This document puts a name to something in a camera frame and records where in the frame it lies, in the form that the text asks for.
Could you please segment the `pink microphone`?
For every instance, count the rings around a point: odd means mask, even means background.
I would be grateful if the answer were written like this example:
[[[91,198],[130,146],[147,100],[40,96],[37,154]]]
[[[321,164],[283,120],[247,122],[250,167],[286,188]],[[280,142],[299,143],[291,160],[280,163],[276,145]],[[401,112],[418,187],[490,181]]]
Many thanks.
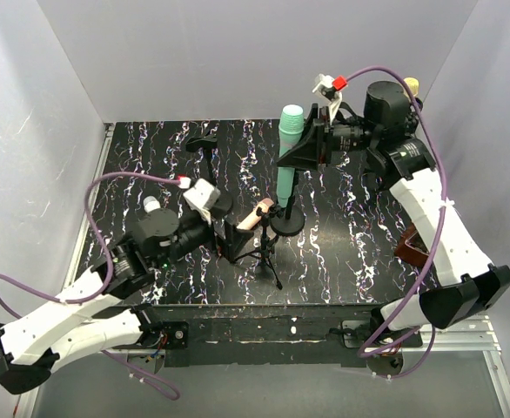
[[[274,205],[272,199],[266,198],[259,201],[254,209],[237,225],[237,229],[240,231],[251,231],[253,230],[260,220],[262,219],[263,213],[268,213],[269,209]]]

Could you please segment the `small black tripod stand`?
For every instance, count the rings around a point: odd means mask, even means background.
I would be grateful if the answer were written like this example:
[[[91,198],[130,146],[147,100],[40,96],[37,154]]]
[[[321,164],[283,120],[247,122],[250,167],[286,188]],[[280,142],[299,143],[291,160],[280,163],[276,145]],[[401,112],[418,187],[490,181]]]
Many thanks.
[[[271,219],[278,215],[278,206],[276,204],[272,204],[265,211],[263,210],[263,207],[258,206],[255,214],[258,217],[260,217],[259,224],[262,227],[259,244],[255,246],[254,249],[251,250],[250,252],[243,253],[234,258],[232,264],[235,264],[237,261],[246,257],[251,257],[255,259],[258,262],[257,266],[260,266],[262,268],[268,266],[271,268],[275,280],[275,286],[278,290],[282,290],[283,285],[280,279],[278,278],[276,270],[271,261],[271,256],[274,254],[274,247],[278,242],[279,236],[276,234],[271,239],[267,232],[267,229],[270,226]]]

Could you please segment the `green microphone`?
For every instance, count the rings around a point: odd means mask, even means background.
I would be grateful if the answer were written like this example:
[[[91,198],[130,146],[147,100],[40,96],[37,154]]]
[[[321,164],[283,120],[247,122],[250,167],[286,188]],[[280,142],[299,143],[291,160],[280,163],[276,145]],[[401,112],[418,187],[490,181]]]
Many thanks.
[[[304,110],[297,104],[286,105],[281,113],[278,124],[279,154],[283,157],[300,140],[304,130]],[[279,167],[276,193],[278,204],[286,207],[292,193],[294,169]]]

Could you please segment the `yellow microphone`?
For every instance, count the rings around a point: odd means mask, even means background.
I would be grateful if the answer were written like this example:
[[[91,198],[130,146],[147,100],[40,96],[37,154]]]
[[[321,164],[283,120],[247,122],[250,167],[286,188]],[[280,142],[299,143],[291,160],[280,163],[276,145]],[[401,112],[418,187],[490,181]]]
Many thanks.
[[[409,88],[410,92],[417,97],[419,95],[419,80],[417,78],[405,78],[404,82]]]

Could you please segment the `black tripod shock-mount stand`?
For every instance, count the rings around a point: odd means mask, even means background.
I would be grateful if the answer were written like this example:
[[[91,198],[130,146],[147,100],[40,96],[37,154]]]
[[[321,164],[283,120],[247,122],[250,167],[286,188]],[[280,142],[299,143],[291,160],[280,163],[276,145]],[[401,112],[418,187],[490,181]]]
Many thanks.
[[[423,110],[422,100],[417,96],[415,96],[414,98],[419,107],[419,110],[422,111]],[[419,118],[417,112],[415,111],[415,108],[412,105],[410,105],[410,109],[406,117],[406,124],[413,129],[416,129],[417,126],[419,125]]]

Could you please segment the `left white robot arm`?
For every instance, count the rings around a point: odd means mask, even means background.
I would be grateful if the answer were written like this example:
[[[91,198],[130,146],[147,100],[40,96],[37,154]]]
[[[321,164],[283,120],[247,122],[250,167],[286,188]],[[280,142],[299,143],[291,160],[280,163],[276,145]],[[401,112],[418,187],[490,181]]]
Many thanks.
[[[252,238],[262,210],[256,208],[239,224],[214,221],[232,208],[231,201],[185,194],[189,212],[177,215],[149,196],[144,217],[132,223],[106,258],[89,267],[52,300],[16,320],[0,323],[0,385],[23,394],[45,383],[73,361],[113,347],[139,345],[160,352],[187,345],[184,321],[157,320],[148,304],[126,308],[107,319],[97,314],[151,285],[156,272],[187,254],[208,246],[229,261]]]

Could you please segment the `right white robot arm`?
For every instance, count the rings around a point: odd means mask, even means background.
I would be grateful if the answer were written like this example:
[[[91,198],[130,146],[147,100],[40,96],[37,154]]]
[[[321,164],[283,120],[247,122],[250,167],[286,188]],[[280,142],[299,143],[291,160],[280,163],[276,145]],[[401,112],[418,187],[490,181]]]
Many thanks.
[[[426,324],[446,329],[486,311],[510,287],[510,268],[489,259],[444,196],[440,165],[416,136],[422,103],[408,96],[413,88],[373,82],[362,115],[344,117],[341,112],[350,108],[341,92],[346,86],[343,77],[318,75],[312,91],[327,104],[314,104],[303,123],[282,128],[298,141],[281,143],[278,167],[316,170],[329,164],[334,152],[363,151],[380,189],[389,191],[409,216],[439,285],[413,292],[408,302],[396,300],[374,309],[370,328],[380,334]]]

